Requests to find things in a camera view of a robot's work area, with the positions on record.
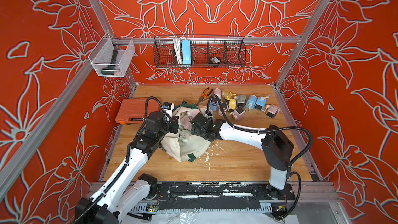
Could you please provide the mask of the grey white pencil sharpener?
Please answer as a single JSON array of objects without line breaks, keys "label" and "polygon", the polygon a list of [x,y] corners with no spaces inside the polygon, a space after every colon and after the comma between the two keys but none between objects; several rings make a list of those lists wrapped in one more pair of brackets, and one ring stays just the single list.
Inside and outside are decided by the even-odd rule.
[{"label": "grey white pencil sharpener", "polygon": [[191,132],[189,130],[178,130],[178,142],[188,143],[190,140]]}]

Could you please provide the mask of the cream tote bag green handles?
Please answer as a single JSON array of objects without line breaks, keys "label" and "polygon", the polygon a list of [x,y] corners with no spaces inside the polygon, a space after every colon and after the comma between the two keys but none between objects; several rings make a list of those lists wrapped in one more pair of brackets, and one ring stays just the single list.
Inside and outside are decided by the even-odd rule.
[{"label": "cream tote bag green handles", "polygon": [[[191,131],[190,120],[198,114],[205,114],[205,111],[204,106],[178,106],[174,108],[172,117],[178,118],[179,130]],[[178,162],[193,162],[206,152],[209,145],[210,141],[192,134],[186,144],[178,142],[178,133],[168,133],[161,141],[161,149]]]}]

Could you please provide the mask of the blue grey square sharpener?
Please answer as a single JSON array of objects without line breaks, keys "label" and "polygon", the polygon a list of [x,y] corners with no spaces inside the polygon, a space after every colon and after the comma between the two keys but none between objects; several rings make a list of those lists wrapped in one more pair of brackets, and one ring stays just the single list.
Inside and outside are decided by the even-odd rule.
[{"label": "blue grey square sharpener", "polygon": [[213,112],[218,110],[218,98],[213,97],[210,101],[209,109]]}]

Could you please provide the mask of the yellow tall pencil sharpener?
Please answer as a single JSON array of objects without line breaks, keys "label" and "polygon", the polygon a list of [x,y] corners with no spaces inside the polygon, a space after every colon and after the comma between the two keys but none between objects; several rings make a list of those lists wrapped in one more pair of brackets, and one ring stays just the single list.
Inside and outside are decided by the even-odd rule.
[{"label": "yellow tall pencil sharpener", "polygon": [[229,112],[233,112],[237,108],[237,101],[236,99],[229,100]]}]

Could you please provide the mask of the pink cube sharpener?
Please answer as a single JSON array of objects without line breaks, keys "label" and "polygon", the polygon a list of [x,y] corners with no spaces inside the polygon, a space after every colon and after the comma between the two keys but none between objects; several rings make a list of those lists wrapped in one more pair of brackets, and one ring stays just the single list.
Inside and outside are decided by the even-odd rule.
[{"label": "pink cube sharpener", "polygon": [[232,116],[234,120],[241,120],[245,116],[245,109],[242,106],[238,106],[233,112]]}]

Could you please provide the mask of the grey clear pencil sharpener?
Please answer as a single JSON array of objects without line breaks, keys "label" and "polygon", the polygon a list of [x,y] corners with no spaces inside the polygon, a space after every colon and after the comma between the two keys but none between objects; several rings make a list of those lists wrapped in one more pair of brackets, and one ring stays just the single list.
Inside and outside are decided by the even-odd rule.
[{"label": "grey clear pencil sharpener", "polygon": [[246,106],[247,97],[245,95],[239,94],[235,97],[235,100],[236,100],[236,106],[241,106],[241,107]]}]

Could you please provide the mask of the blue crank pencil sharpener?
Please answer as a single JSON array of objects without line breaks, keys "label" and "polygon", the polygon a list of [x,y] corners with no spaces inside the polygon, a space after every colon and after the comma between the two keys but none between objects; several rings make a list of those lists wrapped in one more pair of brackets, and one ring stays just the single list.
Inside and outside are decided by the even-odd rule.
[{"label": "blue crank pencil sharpener", "polygon": [[254,106],[254,109],[256,109],[258,111],[264,111],[265,107],[266,107],[267,99],[269,99],[270,96],[271,96],[270,94],[267,95],[267,96],[259,96],[257,98],[257,101],[256,101],[256,104]]}]

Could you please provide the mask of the pink black sharpener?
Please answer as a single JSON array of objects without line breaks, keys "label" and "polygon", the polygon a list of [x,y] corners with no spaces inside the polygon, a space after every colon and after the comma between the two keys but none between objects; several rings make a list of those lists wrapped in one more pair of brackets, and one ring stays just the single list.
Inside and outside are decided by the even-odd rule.
[{"label": "pink black sharpener", "polygon": [[265,114],[266,116],[270,118],[275,118],[277,114],[280,112],[280,107],[274,104],[267,104],[265,108]]}]

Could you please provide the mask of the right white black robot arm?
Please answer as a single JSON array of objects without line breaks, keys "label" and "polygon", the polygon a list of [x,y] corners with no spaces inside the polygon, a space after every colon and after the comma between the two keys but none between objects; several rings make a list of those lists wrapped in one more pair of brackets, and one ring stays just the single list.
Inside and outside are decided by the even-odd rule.
[{"label": "right white black robot arm", "polygon": [[236,141],[262,150],[271,167],[269,189],[284,190],[291,172],[290,160],[294,145],[280,128],[275,125],[266,129],[243,127],[229,124],[223,119],[212,121],[203,114],[196,115],[190,123],[191,134],[207,141]]}]

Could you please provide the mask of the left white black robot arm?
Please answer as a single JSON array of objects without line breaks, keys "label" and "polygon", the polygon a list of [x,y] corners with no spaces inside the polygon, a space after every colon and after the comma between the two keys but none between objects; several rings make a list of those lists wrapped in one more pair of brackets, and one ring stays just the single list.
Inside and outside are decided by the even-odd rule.
[{"label": "left white black robot arm", "polygon": [[168,133],[176,134],[178,129],[178,117],[171,117],[166,112],[150,113],[128,144],[126,157],[118,169],[90,198],[82,198],[77,203],[74,223],[120,224],[140,201],[155,197],[155,177],[143,174],[133,185],[130,183],[164,137]]}]

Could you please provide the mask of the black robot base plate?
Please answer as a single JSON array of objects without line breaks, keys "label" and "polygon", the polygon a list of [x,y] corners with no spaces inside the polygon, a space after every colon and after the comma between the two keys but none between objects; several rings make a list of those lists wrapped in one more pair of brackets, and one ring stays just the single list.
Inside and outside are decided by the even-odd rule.
[{"label": "black robot base plate", "polygon": [[133,214],[171,214],[184,211],[271,213],[295,201],[292,186],[272,190],[267,183],[160,182],[152,200],[142,200]]}]

